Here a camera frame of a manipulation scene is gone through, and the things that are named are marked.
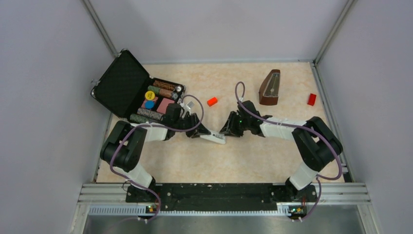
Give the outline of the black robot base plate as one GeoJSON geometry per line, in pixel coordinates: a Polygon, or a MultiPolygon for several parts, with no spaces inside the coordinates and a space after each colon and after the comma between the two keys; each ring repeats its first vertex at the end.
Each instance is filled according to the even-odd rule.
{"type": "Polygon", "coordinates": [[[163,183],[152,187],[154,194],[130,186],[127,203],[161,202],[162,211],[275,211],[283,202],[300,205],[317,199],[313,185],[297,192],[273,183],[163,183]]]}

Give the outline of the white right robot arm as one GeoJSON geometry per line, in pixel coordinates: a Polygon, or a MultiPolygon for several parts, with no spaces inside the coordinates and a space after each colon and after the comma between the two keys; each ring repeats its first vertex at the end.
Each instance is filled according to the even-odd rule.
{"type": "Polygon", "coordinates": [[[220,133],[228,137],[242,137],[244,131],[260,137],[277,137],[294,141],[302,158],[298,169],[286,180],[286,196],[298,201],[305,195],[305,188],[330,162],[341,164],[339,155],[343,146],[320,117],[306,121],[278,119],[271,115],[261,116],[251,101],[238,105],[230,112],[220,133]]]}

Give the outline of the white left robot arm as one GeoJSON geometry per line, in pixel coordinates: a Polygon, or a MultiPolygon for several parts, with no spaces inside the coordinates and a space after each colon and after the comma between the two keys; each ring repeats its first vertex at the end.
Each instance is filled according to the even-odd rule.
{"type": "Polygon", "coordinates": [[[185,111],[178,103],[171,103],[161,116],[160,122],[145,120],[141,124],[118,121],[100,151],[100,159],[112,166],[112,171],[129,180],[144,201],[156,196],[155,179],[139,163],[146,142],[166,141],[175,135],[175,130],[187,130],[189,138],[212,134],[196,113],[185,111]]]}

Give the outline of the white remote control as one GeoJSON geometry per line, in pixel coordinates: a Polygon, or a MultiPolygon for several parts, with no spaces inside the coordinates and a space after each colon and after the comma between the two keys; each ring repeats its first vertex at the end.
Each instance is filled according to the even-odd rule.
{"type": "Polygon", "coordinates": [[[217,144],[226,144],[226,138],[224,134],[220,134],[215,131],[210,131],[209,134],[201,135],[200,138],[217,143],[217,144]]]}

